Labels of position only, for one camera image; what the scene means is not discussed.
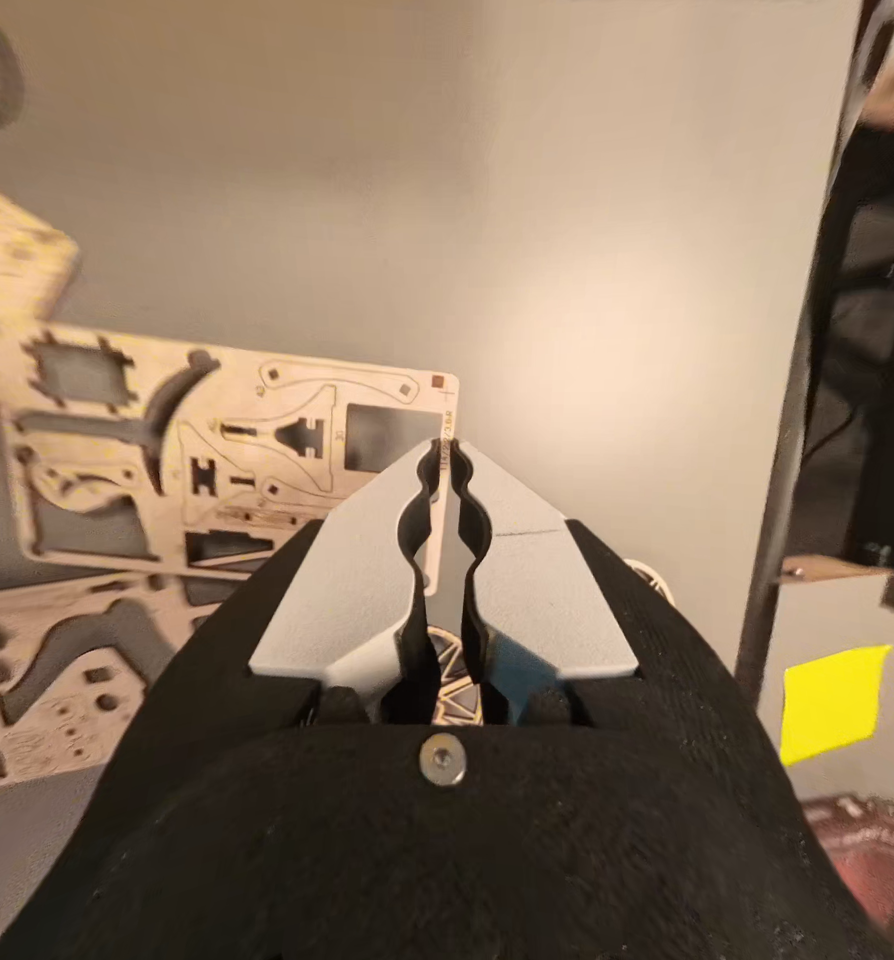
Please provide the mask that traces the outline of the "yellow sticky note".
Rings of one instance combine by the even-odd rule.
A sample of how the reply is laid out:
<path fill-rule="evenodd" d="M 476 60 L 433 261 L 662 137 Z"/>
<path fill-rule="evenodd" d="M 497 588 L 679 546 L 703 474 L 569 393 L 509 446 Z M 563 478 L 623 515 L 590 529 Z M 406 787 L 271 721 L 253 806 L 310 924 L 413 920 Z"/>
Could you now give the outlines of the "yellow sticky note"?
<path fill-rule="evenodd" d="M 889 644 L 858 647 L 785 670 L 779 748 L 784 766 L 873 737 L 892 651 Z"/>

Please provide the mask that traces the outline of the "wooden bicycle model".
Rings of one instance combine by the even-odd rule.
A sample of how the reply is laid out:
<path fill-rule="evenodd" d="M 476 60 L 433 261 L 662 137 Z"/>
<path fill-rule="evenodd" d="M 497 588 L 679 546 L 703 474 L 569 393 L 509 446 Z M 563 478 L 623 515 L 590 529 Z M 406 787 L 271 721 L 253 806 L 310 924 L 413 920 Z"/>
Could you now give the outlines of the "wooden bicycle model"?
<path fill-rule="evenodd" d="M 516 724 L 529 696 L 547 686 L 633 677 L 640 658 L 593 572 L 567 536 L 539 549 L 491 550 L 465 582 L 456 630 L 435 620 L 441 668 L 436 726 Z"/>

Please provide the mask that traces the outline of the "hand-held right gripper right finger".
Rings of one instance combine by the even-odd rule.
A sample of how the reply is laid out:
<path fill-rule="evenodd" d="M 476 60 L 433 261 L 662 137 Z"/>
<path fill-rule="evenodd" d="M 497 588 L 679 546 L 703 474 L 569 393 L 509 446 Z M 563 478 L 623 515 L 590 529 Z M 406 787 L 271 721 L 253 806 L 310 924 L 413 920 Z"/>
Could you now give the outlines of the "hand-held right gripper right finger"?
<path fill-rule="evenodd" d="M 473 555 L 461 637 L 485 724 L 530 698 L 634 678 L 639 663 L 565 515 L 471 443 L 451 444 L 458 533 Z"/>

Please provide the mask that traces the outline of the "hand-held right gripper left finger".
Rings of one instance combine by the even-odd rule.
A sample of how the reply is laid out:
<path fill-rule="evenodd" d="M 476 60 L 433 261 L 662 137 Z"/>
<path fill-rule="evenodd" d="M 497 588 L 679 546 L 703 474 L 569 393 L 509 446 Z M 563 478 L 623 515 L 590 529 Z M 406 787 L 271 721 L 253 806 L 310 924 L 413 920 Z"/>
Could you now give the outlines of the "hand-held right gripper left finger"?
<path fill-rule="evenodd" d="M 382 722 L 429 722 L 440 687 L 416 555 L 431 535 L 440 442 L 425 440 L 333 509 L 250 658 L 262 677 L 354 690 Z"/>

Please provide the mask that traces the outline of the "dark red patterned cloth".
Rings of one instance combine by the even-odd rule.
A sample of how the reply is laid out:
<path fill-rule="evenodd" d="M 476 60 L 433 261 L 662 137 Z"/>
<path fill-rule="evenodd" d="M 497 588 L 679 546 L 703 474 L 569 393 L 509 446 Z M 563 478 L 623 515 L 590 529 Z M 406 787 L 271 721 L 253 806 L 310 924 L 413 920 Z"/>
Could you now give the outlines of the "dark red patterned cloth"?
<path fill-rule="evenodd" d="M 803 813 L 868 918 L 894 939 L 894 800 L 840 794 L 806 801 Z"/>

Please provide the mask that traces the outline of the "black metal table leg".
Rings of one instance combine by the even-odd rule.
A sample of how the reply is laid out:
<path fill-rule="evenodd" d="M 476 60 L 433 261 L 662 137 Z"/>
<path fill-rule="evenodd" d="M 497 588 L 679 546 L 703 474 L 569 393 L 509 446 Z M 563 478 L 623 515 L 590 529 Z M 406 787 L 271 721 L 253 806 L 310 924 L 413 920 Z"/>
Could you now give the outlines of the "black metal table leg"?
<path fill-rule="evenodd" d="M 760 705 L 769 646 L 779 600 L 780 577 L 789 535 L 796 485 L 805 457 L 819 377 L 815 361 L 823 334 L 813 319 L 814 289 L 822 272 L 827 221 L 843 157 L 859 123 L 863 106 L 879 77 L 894 39 L 894 1 L 861 2 L 853 51 L 848 59 L 834 148 L 819 225 L 813 244 L 808 284 L 796 328 L 789 376 L 779 421 L 765 510 L 742 623 L 734 677 L 754 709 Z"/>

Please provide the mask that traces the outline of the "wooden part sheet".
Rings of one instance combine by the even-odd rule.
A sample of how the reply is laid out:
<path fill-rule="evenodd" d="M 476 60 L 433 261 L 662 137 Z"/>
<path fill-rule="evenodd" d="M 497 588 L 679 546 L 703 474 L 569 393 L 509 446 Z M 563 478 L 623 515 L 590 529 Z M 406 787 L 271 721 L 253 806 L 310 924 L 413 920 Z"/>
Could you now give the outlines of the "wooden part sheet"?
<path fill-rule="evenodd" d="M 78 258 L 67 234 L 0 194 L 0 331 L 50 319 Z"/>
<path fill-rule="evenodd" d="M 0 589 L 0 787 L 104 765 L 236 587 L 117 572 Z"/>
<path fill-rule="evenodd" d="M 242 581 L 422 441 L 458 379 L 35 323 L 0 330 L 0 428 L 22 552 Z"/>

